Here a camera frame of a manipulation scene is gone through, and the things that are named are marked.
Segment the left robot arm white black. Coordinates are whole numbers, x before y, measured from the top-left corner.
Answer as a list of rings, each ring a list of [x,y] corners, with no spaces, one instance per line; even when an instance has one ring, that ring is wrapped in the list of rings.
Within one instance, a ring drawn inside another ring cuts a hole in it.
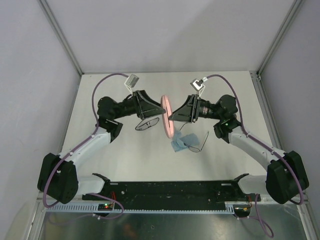
[[[97,123],[93,133],[74,148],[57,155],[48,153],[42,162],[37,188],[62,204],[76,195],[93,193],[98,199],[110,196],[111,188],[105,177],[93,173],[79,177],[77,171],[97,151],[111,144],[120,134],[123,124],[119,118],[137,115],[141,120],[166,113],[160,103],[152,100],[145,90],[134,91],[121,102],[102,97],[94,111]]]

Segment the pink glasses case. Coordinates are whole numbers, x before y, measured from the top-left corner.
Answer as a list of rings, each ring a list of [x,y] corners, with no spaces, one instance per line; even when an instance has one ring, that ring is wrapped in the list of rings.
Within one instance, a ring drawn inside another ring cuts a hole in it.
[[[167,95],[163,95],[160,100],[161,107],[165,110],[162,114],[162,122],[166,136],[172,139],[175,133],[174,121],[170,120],[169,117],[172,115],[172,108]]]

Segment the blue cleaning cloth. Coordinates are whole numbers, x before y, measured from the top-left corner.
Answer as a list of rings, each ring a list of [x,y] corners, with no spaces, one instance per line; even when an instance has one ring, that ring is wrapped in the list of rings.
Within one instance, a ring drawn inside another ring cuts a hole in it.
[[[183,150],[190,150],[194,153],[200,152],[198,148],[200,141],[194,133],[190,133],[182,136],[181,131],[175,130],[171,146],[173,150],[177,153]]]

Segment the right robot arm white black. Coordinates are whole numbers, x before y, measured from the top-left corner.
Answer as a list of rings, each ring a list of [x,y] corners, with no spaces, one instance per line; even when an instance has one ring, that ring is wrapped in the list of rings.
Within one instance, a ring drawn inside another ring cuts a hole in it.
[[[213,126],[216,137],[241,149],[266,170],[265,188],[274,201],[284,204],[296,195],[302,196],[310,183],[301,156],[271,146],[247,131],[237,120],[236,100],[226,94],[210,103],[192,94],[169,114],[169,119],[185,123],[194,123],[198,118],[218,120]]]

